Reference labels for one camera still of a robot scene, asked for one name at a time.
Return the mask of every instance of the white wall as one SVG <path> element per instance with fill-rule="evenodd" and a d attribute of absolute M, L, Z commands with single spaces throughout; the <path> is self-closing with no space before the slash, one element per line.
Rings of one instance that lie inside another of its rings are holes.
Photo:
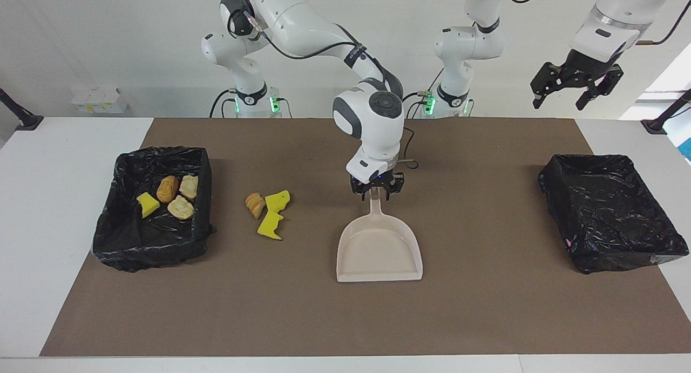
<path fill-rule="evenodd" d="M 691 73 L 689 73 L 689 70 L 691 70 L 691 44 L 647 88 L 646 92 L 688 90 L 691 88 Z"/>
<path fill-rule="evenodd" d="M 468 25 L 464 0 L 309 0 L 325 17 L 347 26 L 407 91 L 427 88 L 442 63 L 432 53 L 440 29 Z M 511 38 L 503 58 L 475 62 L 473 115 L 618 118 L 689 43 L 684 21 L 664 46 L 635 48 L 621 59 L 626 76 L 614 95 L 585 112 L 565 91 L 533 110 L 529 82 L 542 63 L 561 63 L 568 41 L 595 0 L 504 3 Z M 646 38 L 659 39 L 686 0 L 671 0 Z M 203 117 L 213 98 L 232 85 L 227 71 L 200 53 L 201 38 L 220 31 L 218 0 L 0 0 L 0 85 L 28 109 L 76 115 L 70 88 L 121 88 L 133 115 Z M 270 48 L 252 55 L 267 80 L 291 100 L 297 117 L 325 117 L 335 93 L 357 78 L 338 60 L 291 61 Z"/>

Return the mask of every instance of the beige dustpan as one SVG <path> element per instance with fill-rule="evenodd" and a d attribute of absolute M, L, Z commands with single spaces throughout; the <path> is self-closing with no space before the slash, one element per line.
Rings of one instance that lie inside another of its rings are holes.
<path fill-rule="evenodd" d="M 415 234 L 402 220 L 382 213 L 380 190 L 370 190 L 370 213 L 352 221 L 338 242 L 339 282 L 422 279 Z"/>

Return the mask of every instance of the white table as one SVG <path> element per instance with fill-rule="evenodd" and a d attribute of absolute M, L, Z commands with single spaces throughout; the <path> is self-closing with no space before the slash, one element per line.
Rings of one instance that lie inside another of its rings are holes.
<path fill-rule="evenodd" d="M 37 358 L 89 252 L 114 159 L 152 119 L 46 118 L 0 149 L 0 371 L 691 372 L 691 354 L 335 358 Z M 691 166 L 637 122 L 578 120 L 595 154 L 626 154 L 691 240 Z M 691 318 L 691 258 L 661 266 Z"/>

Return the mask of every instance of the black plastic bin liner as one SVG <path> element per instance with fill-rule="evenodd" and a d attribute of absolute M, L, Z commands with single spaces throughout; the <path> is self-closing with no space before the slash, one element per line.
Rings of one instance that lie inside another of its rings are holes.
<path fill-rule="evenodd" d="M 141 218 L 137 196 L 155 198 L 167 176 L 199 176 L 194 215 L 181 221 L 166 204 Z M 212 170 L 207 151 L 200 147 L 149 147 L 122 154 L 116 161 L 113 183 L 93 238 L 93 254 L 118 270 L 136 272 L 179 264 L 204 255 L 213 227 L 209 223 Z"/>
<path fill-rule="evenodd" d="M 627 156 L 555 155 L 538 181 L 568 255 L 584 274 L 689 253 Z"/>

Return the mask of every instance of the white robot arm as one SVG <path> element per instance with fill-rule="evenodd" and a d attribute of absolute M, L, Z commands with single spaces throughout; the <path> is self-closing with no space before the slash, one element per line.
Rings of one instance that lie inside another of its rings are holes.
<path fill-rule="evenodd" d="M 202 39 L 202 53 L 214 64 L 224 66 L 235 80 L 237 115 L 242 118 L 269 118 L 280 114 L 278 90 L 269 87 L 256 61 L 245 58 L 267 43 L 232 38 L 229 33 L 210 33 Z"/>
<path fill-rule="evenodd" d="M 473 26 L 442 30 L 435 53 L 444 62 L 442 82 L 432 87 L 432 97 L 420 118 L 457 117 L 468 97 L 473 69 L 467 60 L 498 58 L 506 48 L 506 34 L 499 27 L 503 0 L 466 0 L 466 14 Z"/>
<path fill-rule="evenodd" d="M 533 106 L 540 108 L 547 95 L 563 88 L 587 88 L 578 99 L 579 110 L 600 95 L 609 95 L 624 75 L 615 62 L 636 44 L 666 1 L 598 0 L 573 37 L 566 62 L 545 63 L 531 82 Z"/>
<path fill-rule="evenodd" d="M 333 103 L 336 125 L 362 142 L 346 169 L 358 193 L 373 185 L 383 186 L 387 195 L 399 192 L 403 179 L 392 173 L 404 126 L 399 80 L 348 31 L 316 13 L 307 0 L 221 0 L 220 11 L 232 38 L 262 43 L 245 46 L 247 50 L 236 45 L 234 59 L 271 44 L 284 56 L 297 60 L 339 58 L 360 75 L 363 80 Z M 248 66 L 237 66 L 242 70 L 239 74 L 251 73 Z"/>

